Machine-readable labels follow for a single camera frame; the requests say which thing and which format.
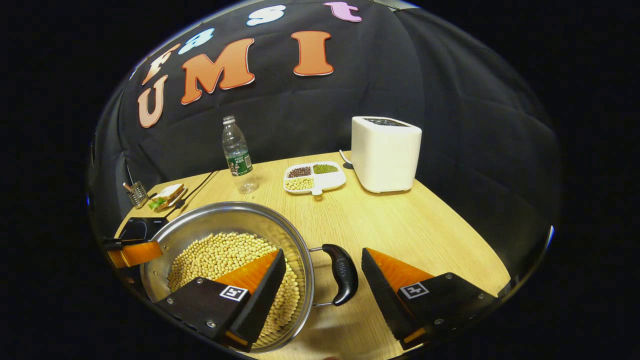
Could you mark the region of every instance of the bread slice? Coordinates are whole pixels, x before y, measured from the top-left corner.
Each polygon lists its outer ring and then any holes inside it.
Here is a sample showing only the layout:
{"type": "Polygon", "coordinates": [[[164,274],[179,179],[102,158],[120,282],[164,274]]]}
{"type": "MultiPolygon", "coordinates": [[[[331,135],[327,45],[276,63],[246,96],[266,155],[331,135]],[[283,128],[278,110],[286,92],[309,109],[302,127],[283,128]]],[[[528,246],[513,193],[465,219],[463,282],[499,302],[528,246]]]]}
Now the bread slice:
{"type": "Polygon", "coordinates": [[[164,190],[159,192],[156,196],[152,197],[151,201],[155,202],[160,199],[165,200],[164,203],[162,203],[160,206],[157,207],[158,209],[164,209],[167,206],[169,206],[169,203],[171,203],[171,201],[175,199],[175,197],[178,196],[183,190],[184,190],[184,184],[182,183],[167,186],[166,188],[164,188],[164,190]]]}

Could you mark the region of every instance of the orange letter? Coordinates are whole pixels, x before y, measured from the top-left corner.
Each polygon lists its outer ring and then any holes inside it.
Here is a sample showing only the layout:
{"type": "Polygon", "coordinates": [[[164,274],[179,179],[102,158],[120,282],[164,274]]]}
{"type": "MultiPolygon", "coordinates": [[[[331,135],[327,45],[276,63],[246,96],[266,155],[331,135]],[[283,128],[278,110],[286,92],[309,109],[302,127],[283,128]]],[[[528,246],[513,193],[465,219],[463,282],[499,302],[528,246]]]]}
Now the orange letter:
{"type": "Polygon", "coordinates": [[[202,96],[202,90],[198,89],[198,83],[211,94],[216,88],[223,70],[225,74],[220,83],[222,90],[251,83],[255,76],[249,72],[249,66],[246,62],[247,52],[251,44],[253,44],[252,38],[232,42],[222,50],[216,62],[212,62],[205,54],[194,56],[185,61],[182,64],[182,68],[186,70],[182,104],[187,105],[202,96]]]}
{"type": "Polygon", "coordinates": [[[324,41],[331,38],[331,34],[324,31],[299,31],[291,34],[300,45],[300,63],[293,69],[294,74],[300,76],[329,75],[333,67],[326,62],[324,41]]]}
{"type": "Polygon", "coordinates": [[[158,73],[158,71],[160,71],[160,65],[164,64],[167,61],[169,56],[171,56],[171,52],[176,50],[179,47],[180,47],[180,44],[175,44],[175,46],[173,46],[171,49],[167,50],[164,54],[162,54],[162,56],[160,56],[159,58],[155,59],[154,62],[151,63],[151,69],[149,69],[149,73],[147,74],[147,77],[145,78],[145,80],[142,81],[142,85],[143,86],[144,86],[144,84],[147,83],[147,81],[149,81],[149,79],[154,77],[154,75],[156,75],[158,73]]]}
{"type": "Polygon", "coordinates": [[[162,115],[162,105],[164,103],[164,82],[168,77],[168,75],[165,75],[159,78],[154,84],[154,89],[156,90],[156,108],[153,113],[150,114],[148,110],[148,98],[151,89],[146,89],[140,94],[138,98],[138,116],[142,127],[152,127],[158,119],[160,119],[160,115],[162,115]]]}

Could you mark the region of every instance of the utensil holder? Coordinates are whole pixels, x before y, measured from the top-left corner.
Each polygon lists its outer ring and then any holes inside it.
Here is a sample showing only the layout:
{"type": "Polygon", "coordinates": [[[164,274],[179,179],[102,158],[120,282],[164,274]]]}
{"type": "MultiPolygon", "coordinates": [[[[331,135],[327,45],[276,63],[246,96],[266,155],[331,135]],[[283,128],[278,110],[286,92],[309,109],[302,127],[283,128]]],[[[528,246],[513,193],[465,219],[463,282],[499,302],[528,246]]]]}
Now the utensil holder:
{"type": "Polygon", "coordinates": [[[129,198],[131,199],[131,203],[136,209],[142,208],[149,200],[149,196],[145,191],[144,186],[142,186],[141,182],[137,182],[131,186],[131,192],[129,192],[129,198]]]}

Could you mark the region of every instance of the white toaster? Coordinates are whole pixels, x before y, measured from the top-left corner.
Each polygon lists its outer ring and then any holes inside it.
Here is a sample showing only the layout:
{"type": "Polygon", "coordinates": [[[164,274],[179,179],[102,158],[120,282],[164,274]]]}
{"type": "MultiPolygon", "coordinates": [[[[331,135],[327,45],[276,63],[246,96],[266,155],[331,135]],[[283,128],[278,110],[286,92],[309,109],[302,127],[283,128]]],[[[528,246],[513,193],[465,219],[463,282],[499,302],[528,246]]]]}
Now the white toaster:
{"type": "Polygon", "coordinates": [[[351,163],[370,192],[409,190],[418,167],[422,129],[388,117],[351,118],[351,163]]]}

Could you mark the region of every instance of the plastic water bottle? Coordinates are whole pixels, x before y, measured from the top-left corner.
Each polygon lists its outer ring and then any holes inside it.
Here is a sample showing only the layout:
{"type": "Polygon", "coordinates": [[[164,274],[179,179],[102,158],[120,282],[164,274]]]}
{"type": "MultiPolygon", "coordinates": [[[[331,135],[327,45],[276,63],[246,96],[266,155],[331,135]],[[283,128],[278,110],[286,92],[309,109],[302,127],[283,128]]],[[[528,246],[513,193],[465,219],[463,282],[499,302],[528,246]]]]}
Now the plastic water bottle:
{"type": "Polygon", "coordinates": [[[253,173],[244,134],[236,125],[233,116],[222,119],[222,124],[225,126],[222,130],[222,150],[225,152],[231,175],[240,193],[250,193],[258,188],[258,182],[253,173]]]}

